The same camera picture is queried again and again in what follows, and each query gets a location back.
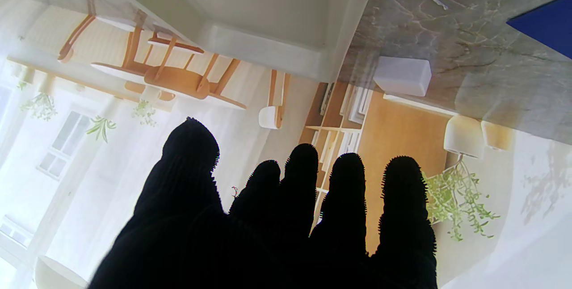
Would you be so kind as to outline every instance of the finger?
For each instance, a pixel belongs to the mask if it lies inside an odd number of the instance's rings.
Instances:
[[[316,200],[318,154],[311,144],[300,144],[290,154],[276,200],[279,232],[308,238]]]
[[[140,210],[200,211],[213,205],[222,210],[212,171],[219,146],[197,120],[187,118],[171,132],[163,156],[155,164],[135,205]]]
[[[383,178],[380,245],[372,261],[399,283],[436,288],[435,233],[427,220],[425,181],[417,162],[400,156]]]
[[[255,229],[268,223],[270,204],[280,184],[280,166],[273,160],[260,163],[246,187],[232,203],[229,214]]]
[[[312,230],[313,243],[347,258],[366,256],[366,177],[356,153],[341,155],[333,165],[321,222]]]

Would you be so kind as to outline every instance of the chair backrest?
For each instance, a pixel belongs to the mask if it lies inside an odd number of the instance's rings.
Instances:
[[[286,97],[288,96],[288,87],[290,85],[290,74],[284,74],[282,83],[282,91],[280,92],[280,105],[274,105],[274,95],[276,93],[276,80],[278,72],[272,70],[270,76],[270,90],[268,93],[268,106],[262,108],[258,114],[258,123],[263,128],[271,130],[279,130],[284,120],[284,112],[286,111]]]

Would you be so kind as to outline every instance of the white pot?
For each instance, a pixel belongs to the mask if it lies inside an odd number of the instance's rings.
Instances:
[[[512,148],[514,132],[511,128],[482,121],[484,143],[496,151],[508,151]]]
[[[55,80],[54,75],[47,74],[45,79],[42,81],[42,85],[39,86],[39,92],[51,96],[51,93],[53,92],[54,88],[54,80]]]
[[[12,77],[20,78],[20,74],[22,73],[22,65],[16,63],[14,67],[12,67]]]
[[[34,84],[34,74],[35,74],[34,68],[26,67],[26,70],[24,70],[24,73],[22,75],[22,81],[24,83],[33,85]]]
[[[141,100],[148,101],[149,104],[155,104],[161,97],[161,89],[151,86],[145,86],[145,90],[141,93]]]
[[[445,128],[443,148],[451,153],[478,159],[483,157],[483,132],[478,120],[461,115],[453,116]]]

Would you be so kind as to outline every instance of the blue object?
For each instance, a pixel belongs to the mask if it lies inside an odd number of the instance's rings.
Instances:
[[[572,0],[554,0],[507,24],[572,59]]]

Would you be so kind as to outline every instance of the chair leg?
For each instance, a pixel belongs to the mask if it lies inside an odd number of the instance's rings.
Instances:
[[[73,44],[76,42],[77,38],[84,32],[84,30],[95,20],[96,17],[92,15],[88,15],[85,19],[73,30],[70,34],[69,38],[67,39],[66,43],[64,43],[62,49],[59,51],[58,61],[63,63],[69,60],[69,54],[71,53]]]

